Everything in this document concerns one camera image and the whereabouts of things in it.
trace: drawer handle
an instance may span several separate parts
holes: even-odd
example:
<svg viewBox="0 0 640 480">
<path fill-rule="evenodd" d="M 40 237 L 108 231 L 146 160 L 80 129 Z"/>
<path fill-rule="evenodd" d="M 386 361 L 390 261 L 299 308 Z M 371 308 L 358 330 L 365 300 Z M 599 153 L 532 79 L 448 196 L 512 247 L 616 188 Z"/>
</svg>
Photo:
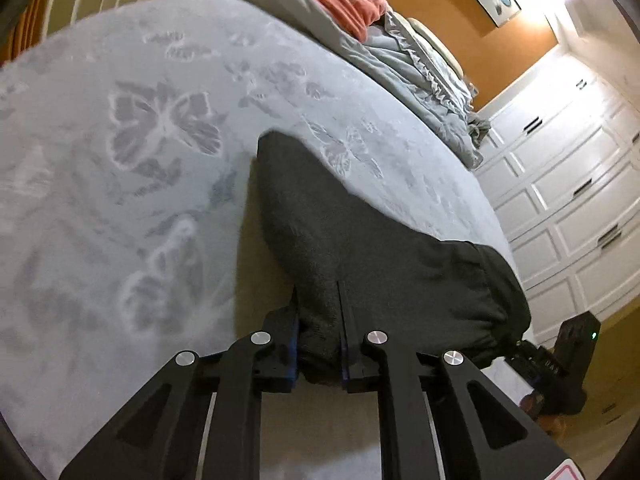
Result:
<svg viewBox="0 0 640 480">
<path fill-rule="evenodd" d="M 610 238 L 609 240 L 607 240 L 602 244 L 602 248 L 600 250 L 604 251 L 604 249 L 609 247 L 613 242 L 615 242 L 616 240 L 619 240 L 621 236 L 622 236 L 622 231 L 618 231 L 613 238 Z"/>
<path fill-rule="evenodd" d="M 614 233 L 620 234 L 620 229 L 618 228 L 618 224 L 615 224 L 611 229 L 609 229 L 606 233 L 604 233 L 600 238 L 598 238 L 598 247 L 604 245 L 609 245 L 609 238 Z"/>
<path fill-rule="evenodd" d="M 582 184 L 578 189 L 574 191 L 574 198 L 579 196 L 581 193 L 585 192 L 592 183 L 593 183 L 593 180 L 589 179 L 587 180 L 587 182 Z"/>
<path fill-rule="evenodd" d="M 533 123 L 535 123 L 536 121 L 540 120 L 540 117 L 536 117 L 534 118 L 529 124 L 527 124 L 527 126 L 525 126 L 522 130 L 526 131 L 527 128 L 529 128 Z"/>
<path fill-rule="evenodd" d="M 542 119 L 538 119 L 527 131 L 527 135 L 532 134 L 533 132 L 535 132 L 540 126 L 542 126 Z"/>
</svg>

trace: wooden floor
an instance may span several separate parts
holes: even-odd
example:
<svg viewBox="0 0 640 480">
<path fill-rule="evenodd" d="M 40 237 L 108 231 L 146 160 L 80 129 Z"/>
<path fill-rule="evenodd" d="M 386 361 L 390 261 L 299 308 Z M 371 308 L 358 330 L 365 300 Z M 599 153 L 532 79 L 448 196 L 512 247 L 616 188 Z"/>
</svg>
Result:
<svg viewBox="0 0 640 480">
<path fill-rule="evenodd" d="M 566 418 L 561 445 L 586 480 L 597 479 L 640 417 L 640 298 L 621 313 L 600 333 L 584 380 L 584 409 Z"/>
</svg>

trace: metal pivot cap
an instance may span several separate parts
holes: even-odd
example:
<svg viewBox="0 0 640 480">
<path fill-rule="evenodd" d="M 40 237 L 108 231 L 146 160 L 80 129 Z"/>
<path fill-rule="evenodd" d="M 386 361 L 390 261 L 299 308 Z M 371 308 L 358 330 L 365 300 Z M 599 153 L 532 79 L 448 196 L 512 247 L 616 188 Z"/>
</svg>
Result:
<svg viewBox="0 0 640 480">
<path fill-rule="evenodd" d="M 382 345 L 382 343 L 386 343 L 387 339 L 386 334 L 380 330 L 372 330 L 367 334 L 367 341 L 374 345 Z"/>
<path fill-rule="evenodd" d="M 189 352 L 189 351 L 180 352 L 175 357 L 176 364 L 179 364 L 180 366 L 192 365 L 195 360 L 196 360 L 196 356 L 193 354 L 193 352 Z"/>
<path fill-rule="evenodd" d="M 451 366 L 458 366 L 462 364 L 465 357 L 457 350 L 449 350 L 444 354 L 444 360 Z"/>
<path fill-rule="evenodd" d="M 251 334 L 251 342 L 254 345 L 266 345 L 269 341 L 271 341 L 269 332 L 254 332 Z"/>
</svg>

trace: sticker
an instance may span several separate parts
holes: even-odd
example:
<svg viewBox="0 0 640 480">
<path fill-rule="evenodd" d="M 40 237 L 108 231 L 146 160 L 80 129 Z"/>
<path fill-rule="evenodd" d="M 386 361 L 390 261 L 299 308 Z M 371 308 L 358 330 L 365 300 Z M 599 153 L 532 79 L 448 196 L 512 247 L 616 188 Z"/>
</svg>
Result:
<svg viewBox="0 0 640 480">
<path fill-rule="evenodd" d="M 584 477 L 574 461 L 567 458 L 545 480 L 584 480 Z"/>
</svg>

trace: cabinet drawer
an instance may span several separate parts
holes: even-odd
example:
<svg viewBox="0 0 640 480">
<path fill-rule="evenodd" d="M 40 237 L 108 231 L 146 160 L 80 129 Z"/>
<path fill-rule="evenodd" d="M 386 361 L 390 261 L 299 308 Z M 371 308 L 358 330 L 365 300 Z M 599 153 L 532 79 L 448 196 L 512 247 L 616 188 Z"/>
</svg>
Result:
<svg viewBox="0 0 640 480">
<path fill-rule="evenodd" d="M 571 150 L 601 127 L 608 115 L 608 108 L 615 102 L 615 92 L 603 82 L 595 82 L 548 123 L 515 142 L 491 164 L 476 171 L 476 177 L 495 207 L 510 191 L 521 187 L 543 167 Z"/>
<path fill-rule="evenodd" d="M 639 208 L 640 170 L 627 152 L 583 195 L 511 243 L 524 288 L 537 285 L 607 242 Z"/>
<path fill-rule="evenodd" d="M 549 342 L 564 320 L 581 312 L 589 310 L 605 319 L 640 292 L 640 215 L 619 233 L 526 291 L 539 341 Z"/>
<path fill-rule="evenodd" d="M 494 205 L 507 239 L 511 242 L 540 222 L 576 200 L 628 152 L 620 116 L 632 109 L 621 102 L 601 121 L 594 121 L 588 134 L 539 170 L 523 176 Z M 514 174 L 512 180 L 518 180 Z"/>
<path fill-rule="evenodd" d="M 630 104 L 622 103 L 609 123 L 626 145 L 640 146 L 640 112 Z"/>
<path fill-rule="evenodd" d="M 564 56 L 503 110 L 491 118 L 492 130 L 480 145 L 485 163 L 539 122 L 546 124 L 595 79 L 577 59 Z"/>
</svg>

